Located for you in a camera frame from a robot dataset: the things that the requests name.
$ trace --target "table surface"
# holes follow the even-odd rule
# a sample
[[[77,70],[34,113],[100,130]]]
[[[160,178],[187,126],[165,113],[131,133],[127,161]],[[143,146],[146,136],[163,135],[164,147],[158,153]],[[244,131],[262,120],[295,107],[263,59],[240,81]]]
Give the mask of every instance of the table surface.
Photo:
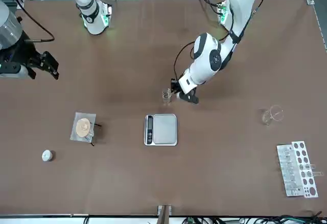
[[[0,82],[0,213],[175,215],[327,214],[327,178],[318,198],[286,197],[276,145],[304,140],[310,161],[327,172],[326,52],[314,8],[305,0],[265,0],[227,68],[198,88],[200,104],[161,90],[174,77],[181,47],[224,31],[197,0],[119,1],[112,28],[84,28],[74,3],[28,2],[54,33],[39,44],[57,59],[60,77]],[[31,38],[47,37],[27,17]],[[177,73],[192,62],[190,48]],[[265,126],[260,111],[283,107]],[[96,146],[69,140],[76,111],[97,114]],[[144,145],[146,114],[174,113],[175,147]],[[43,162],[45,149],[55,151]]]

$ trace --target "digital scale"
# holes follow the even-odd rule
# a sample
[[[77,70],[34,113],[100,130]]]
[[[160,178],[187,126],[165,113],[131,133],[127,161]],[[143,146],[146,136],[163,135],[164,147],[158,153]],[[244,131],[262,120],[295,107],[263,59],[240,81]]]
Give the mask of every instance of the digital scale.
[[[145,117],[146,146],[176,146],[177,118],[174,114],[154,114]]]

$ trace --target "test tube rack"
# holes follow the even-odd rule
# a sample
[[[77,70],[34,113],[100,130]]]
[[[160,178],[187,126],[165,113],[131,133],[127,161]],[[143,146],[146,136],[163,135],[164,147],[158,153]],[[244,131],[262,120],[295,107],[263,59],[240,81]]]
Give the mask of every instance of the test tube rack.
[[[286,196],[318,197],[318,191],[304,141],[292,142],[290,145],[278,145],[277,154],[281,166]]]

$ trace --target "test tube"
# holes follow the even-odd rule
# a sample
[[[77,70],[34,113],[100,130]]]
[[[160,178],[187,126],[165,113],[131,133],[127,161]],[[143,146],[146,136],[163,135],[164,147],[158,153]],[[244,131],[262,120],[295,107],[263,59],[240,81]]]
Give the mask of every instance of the test tube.
[[[312,172],[312,175],[313,175],[314,177],[316,177],[316,176],[324,176],[324,173],[321,172],[321,171],[318,171],[318,172]]]
[[[316,165],[314,165],[314,164],[305,164],[304,165],[304,168],[305,169],[315,169],[316,168]]]
[[[169,104],[171,102],[172,92],[170,88],[165,88],[162,90],[162,100],[164,104]]]

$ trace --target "white ball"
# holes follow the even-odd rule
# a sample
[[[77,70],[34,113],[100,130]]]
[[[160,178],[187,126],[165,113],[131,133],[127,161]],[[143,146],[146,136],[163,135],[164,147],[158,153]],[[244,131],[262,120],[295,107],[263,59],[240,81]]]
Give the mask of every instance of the white ball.
[[[42,160],[45,162],[48,162],[52,159],[52,153],[50,152],[50,150],[45,150],[42,153]]]

